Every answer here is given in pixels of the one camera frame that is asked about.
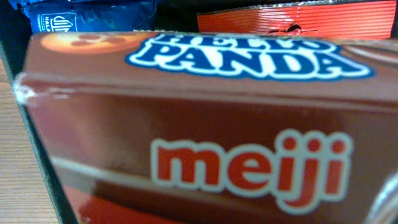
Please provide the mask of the red Hello Panda box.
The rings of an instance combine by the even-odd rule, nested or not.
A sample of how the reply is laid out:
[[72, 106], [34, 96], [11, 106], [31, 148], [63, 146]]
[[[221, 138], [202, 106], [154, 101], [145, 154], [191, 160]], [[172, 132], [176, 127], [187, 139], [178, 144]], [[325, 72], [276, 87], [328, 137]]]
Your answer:
[[397, 42], [34, 35], [17, 100], [79, 223], [392, 223]]

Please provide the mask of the blue Oreo cookie pack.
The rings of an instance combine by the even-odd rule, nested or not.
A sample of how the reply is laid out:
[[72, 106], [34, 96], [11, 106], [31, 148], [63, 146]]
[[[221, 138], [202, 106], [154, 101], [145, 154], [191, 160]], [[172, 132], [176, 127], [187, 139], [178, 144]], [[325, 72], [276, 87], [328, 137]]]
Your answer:
[[158, 0], [9, 0], [29, 18], [32, 32], [151, 30]]

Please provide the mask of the red jerky snack bag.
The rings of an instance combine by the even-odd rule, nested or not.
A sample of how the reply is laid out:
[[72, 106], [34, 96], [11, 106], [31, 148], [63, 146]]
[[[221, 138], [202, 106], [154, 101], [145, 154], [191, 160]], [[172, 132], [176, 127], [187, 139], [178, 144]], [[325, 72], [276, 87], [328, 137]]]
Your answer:
[[200, 32], [389, 39], [397, 1], [302, 1], [197, 14]]

